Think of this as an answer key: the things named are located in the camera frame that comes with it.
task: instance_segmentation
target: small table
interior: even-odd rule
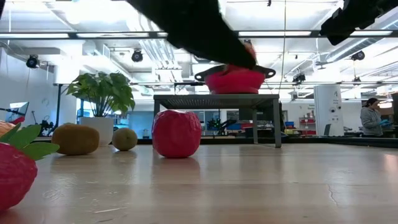
[[[282,146],[280,134],[279,95],[276,94],[224,94],[224,95],[154,95],[154,116],[160,106],[175,110],[244,109],[253,110],[253,140],[258,144],[257,111],[273,106],[275,147]]]

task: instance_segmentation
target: person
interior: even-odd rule
[[[378,112],[379,100],[370,98],[361,110],[361,123],[363,126],[364,138],[381,138],[383,136],[383,126],[389,124],[389,121],[381,119],[381,114]]]

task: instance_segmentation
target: white wall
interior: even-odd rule
[[[34,124],[32,111],[38,123],[45,116],[55,123],[57,87],[53,86],[54,74],[42,69],[29,69],[25,62],[8,56],[1,49],[0,58],[0,108],[9,108],[10,103],[29,102],[23,126]],[[0,120],[6,113],[0,111]]]
[[[310,113],[314,107],[313,100],[282,102],[282,109],[287,110],[288,120],[293,121],[296,127],[299,126],[299,118]],[[360,101],[343,101],[341,110],[343,112],[344,127],[352,128],[353,131],[359,131],[359,127],[362,126],[359,118],[361,108],[362,104]]]

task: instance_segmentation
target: computer monitor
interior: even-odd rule
[[[10,103],[10,108],[6,113],[6,122],[11,123],[16,119],[26,116],[27,107],[29,106],[29,102],[22,103]]]

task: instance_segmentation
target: red strawberry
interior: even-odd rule
[[[0,212],[17,205],[37,176],[33,159],[0,142]]]

